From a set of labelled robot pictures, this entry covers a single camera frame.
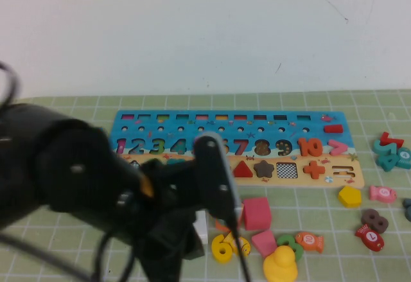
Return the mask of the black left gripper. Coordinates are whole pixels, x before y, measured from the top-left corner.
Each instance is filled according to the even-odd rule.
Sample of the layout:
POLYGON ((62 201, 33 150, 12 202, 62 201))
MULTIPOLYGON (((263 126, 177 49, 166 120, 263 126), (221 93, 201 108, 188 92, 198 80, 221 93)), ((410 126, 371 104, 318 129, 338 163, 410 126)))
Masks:
POLYGON ((194 160, 140 165, 140 219, 154 227, 144 238, 139 260, 149 281, 179 281, 182 260, 204 256, 195 226, 202 208, 194 160))

